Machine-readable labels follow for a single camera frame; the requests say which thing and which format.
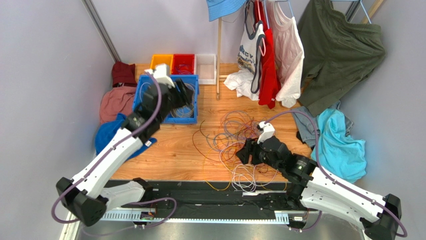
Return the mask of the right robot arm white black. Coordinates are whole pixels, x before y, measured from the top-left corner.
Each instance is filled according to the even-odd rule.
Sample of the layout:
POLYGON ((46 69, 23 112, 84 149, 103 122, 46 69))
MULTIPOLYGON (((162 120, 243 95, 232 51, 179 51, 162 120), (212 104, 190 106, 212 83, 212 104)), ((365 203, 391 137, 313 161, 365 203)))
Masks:
POLYGON ((292 153, 275 136, 258 142, 248 138, 236 152, 242 164, 265 164, 289 180, 293 187, 285 203, 293 209, 318 210, 345 220, 364 232, 369 240, 394 240, 401 226, 399 197, 381 196, 359 188, 320 168, 316 161, 292 153))

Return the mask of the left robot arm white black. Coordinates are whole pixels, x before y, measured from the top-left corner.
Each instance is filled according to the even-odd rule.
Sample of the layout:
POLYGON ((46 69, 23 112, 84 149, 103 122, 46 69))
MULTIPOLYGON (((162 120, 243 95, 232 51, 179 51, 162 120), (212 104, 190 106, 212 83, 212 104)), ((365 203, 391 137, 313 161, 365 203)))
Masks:
POLYGON ((142 102, 126 117, 107 146, 71 179, 62 177, 56 183, 59 194, 51 215, 58 222, 67 220, 56 216, 58 204, 71 212, 86 227, 93 226, 104 214, 124 205, 149 205, 144 197, 152 187, 143 179, 135 178, 125 184, 106 187, 111 176, 140 150, 160 129, 165 118, 175 109, 193 103, 196 93, 181 80, 154 80, 143 93, 142 102))

